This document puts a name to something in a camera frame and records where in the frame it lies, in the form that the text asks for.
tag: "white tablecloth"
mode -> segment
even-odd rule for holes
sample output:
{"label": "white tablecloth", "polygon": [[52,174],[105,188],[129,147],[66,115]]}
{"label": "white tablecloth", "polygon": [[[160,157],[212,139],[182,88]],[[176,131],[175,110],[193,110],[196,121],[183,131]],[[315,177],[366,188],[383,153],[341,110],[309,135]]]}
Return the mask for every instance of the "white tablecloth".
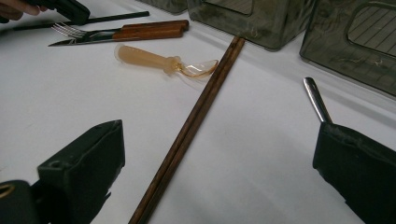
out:
{"label": "white tablecloth", "polygon": [[[132,0],[80,3],[93,17],[150,12],[87,30],[189,18]],[[66,37],[11,30],[38,21],[64,18],[50,11],[0,25],[0,182],[35,183],[41,162],[92,126],[122,119],[126,165],[93,223],[127,223],[205,85],[121,64],[117,43],[49,48]],[[396,104],[303,62],[303,38],[278,52],[246,43],[150,223],[362,223],[312,168],[320,122],[303,78],[317,82],[334,123],[393,149]],[[198,63],[220,60],[232,39],[191,21],[182,38],[124,44]]]}

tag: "finger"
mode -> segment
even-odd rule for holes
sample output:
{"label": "finger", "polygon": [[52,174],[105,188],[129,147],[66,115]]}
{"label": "finger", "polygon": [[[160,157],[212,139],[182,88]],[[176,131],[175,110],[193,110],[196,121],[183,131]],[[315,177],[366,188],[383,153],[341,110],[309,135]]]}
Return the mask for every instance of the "finger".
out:
{"label": "finger", "polygon": [[40,11],[47,11],[48,9],[46,7],[40,6]]}
{"label": "finger", "polygon": [[8,20],[17,21],[22,17],[23,13],[12,7],[6,8],[0,6],[0,17],[6,18]]}
{"label": "finger", "polygon": [[33,16],[36,16],[38,13],[40,13],[38,6],[31,6],[22,0],[4,0],[3,4]]}

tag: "wooden chopstick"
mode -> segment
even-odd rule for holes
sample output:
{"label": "wooden chopstick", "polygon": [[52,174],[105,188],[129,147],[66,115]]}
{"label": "wooden chopstick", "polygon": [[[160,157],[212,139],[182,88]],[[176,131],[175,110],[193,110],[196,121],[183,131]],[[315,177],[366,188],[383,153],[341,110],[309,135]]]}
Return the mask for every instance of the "wooden chopstick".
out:
{"label": "wooden chopstick", "polygon": [[183,30],[189,30],[190,22],[188,20],[178,20],[178,21],[155,21],[146,23],[135,23],[122,26],[122,28],[159,28],[164,26],[180,26]]}
{"label": "wooden chopstick", "polygon": [[151,214],[154,212],[178,165],[183,159],[184,154],[189,148],[193,137],[197,133],[210,106],[214,102],[222,83],[233,67],[233,63],[244,46],[244,43],[245,39],[236,36],[227,48],[217,69],[206,84],[201,96],[177,135],[174,144],[163,160],[157,174],[152,179],[145,195],[134,211],[133,216],[129,220],[129,224],[148,223]]}

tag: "translucent spoon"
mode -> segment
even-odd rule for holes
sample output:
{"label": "translucent spoon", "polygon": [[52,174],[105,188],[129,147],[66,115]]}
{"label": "translucent spoon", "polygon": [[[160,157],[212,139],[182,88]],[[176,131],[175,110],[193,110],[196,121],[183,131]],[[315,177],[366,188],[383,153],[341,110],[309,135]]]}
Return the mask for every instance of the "translucent spoon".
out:
{"label": "translucent spoon", "polygon": [[166,74],[176,72],[187,77],[206,77],[215,71],[219,61],[212,60],[204,63],[184,64],[180,57],[163,57],[142,49],[118,44],[114,50],[117,60],[123,63],[131,63],[148,67],[161,68]]}

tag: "knife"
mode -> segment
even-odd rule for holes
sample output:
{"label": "knife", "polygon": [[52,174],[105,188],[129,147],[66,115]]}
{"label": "knife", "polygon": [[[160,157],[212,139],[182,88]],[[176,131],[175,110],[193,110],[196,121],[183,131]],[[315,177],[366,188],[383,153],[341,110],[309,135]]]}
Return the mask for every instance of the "knife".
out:
{"label": "knife", "polygon": [[124,25],[120,29],[112,29],[110,30],[111,32],[100,32],[94,35],[83,36],[82,38],[60,41],[49,45],[49,47],[74,46],[113,41],[178,38],[183,36],[183,31],[187,30],[188,27],[188,21],[161,21],[130,24]]}

